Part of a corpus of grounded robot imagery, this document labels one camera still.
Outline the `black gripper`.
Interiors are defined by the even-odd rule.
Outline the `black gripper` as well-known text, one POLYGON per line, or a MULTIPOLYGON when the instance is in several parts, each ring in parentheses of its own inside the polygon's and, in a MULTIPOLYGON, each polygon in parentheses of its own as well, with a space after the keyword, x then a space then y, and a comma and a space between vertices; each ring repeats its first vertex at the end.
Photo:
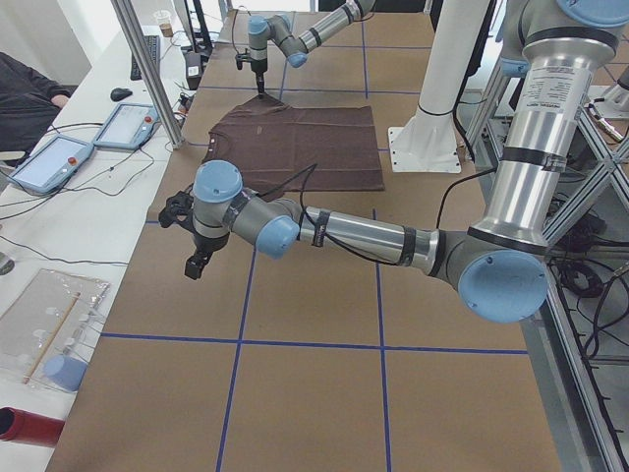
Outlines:
POLYGON ((257 94, 265 95, 264 74, 268 70, 267 48, 250 47, 251 69, 256 74, 257 94))
POLYGON ((195 233, 193 240, 196 250, 194 254, 186 260, 184 274, 192 280, 200 279, 212 255, 227 245, 229 236, 229 233, 224 233, 218 237, 206 237, 195 233))

